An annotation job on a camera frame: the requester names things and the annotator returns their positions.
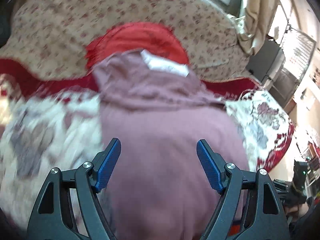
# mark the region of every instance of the person's hand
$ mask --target person's hand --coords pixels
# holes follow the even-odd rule
[[[297,205],[292,208],[284,207],[285,215],[292,216],[292,221],[298,220],[300,217],[304,216],[309,210],[309,206],[307,203],[302,205]]]

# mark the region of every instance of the red fabric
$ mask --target red fabric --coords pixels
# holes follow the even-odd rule
[[[236,78],[223,82],[211,82],[203,80],[202,82],[205,83],[208,90],[215,94],[220,94],[228,100],[237,100],[246,90],[263,89],[257,82],[250,78]]]
[[[139,48],[180,64],[189,64],[187,53],[169,29],[161,24],[137,22],[113,27],[92,41],[86,48],[87,68],[115,52]]]
[[[18,84],[21,94],[25,98],[31,97],[39,89],[44,91],[43,95],[40,96],[44,98],[74,86],[98,92],[97,84],[91,74],[74,80],[41,81],[30,74],[20,63],[11,59],[0,59],[0,74],[10,75],[6,77],[6,80],[12,85]]]
[[[232,225],[229,231],[228,236],[233,236],[240,232],[240,225]]]
[[[315,151],[316,151],[316,153],[317,153],[317,155],[319,156],[319,158],[320,158],[320,148],[319,148],[319,145],[317,144],[317,142],[316,141],[314,141],[314,139],[313,138],[311,138],[312,139],[312,145],[313,145],[313,147],[314,147],[314,149],[315,149]]]

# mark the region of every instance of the pink garment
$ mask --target pink garment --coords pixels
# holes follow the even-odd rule
[[[114,54],[93,70],[105,145],[122,151],[108,184],[119,240],[192,240],[218,203],[196,154],[206,139],[226,162],[248,169],[231,118],[193,72],[149,70],[139,51]],[[240,199],[237,218],[241,216]]]

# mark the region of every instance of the metal screw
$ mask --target metal screw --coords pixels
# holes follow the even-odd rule
[[[91,167],[91,162],[85,162],[84,164],[82,164],[82,166],[84,167],[84,168],[90,168]]]
[[[260,174],[262,174],[262,175],[267,175],[267,174],[268,174],[267,171],[264,170],[264,169],[261,169],[259,172],[260,172]]]
[[[57,174],[58,173],[58,168],[53,168],[51,171],[50,171],[50,173],[51,174]]]
[[[233,163],[227,163],[227,168],[233,170],[236,166]]]

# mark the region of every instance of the curtain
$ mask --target curtain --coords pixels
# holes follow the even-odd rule
[[[278,4],[279,0],[242,0],[240,18],[229,16],[236,27],[239,44],[248,56],[261,49]]]

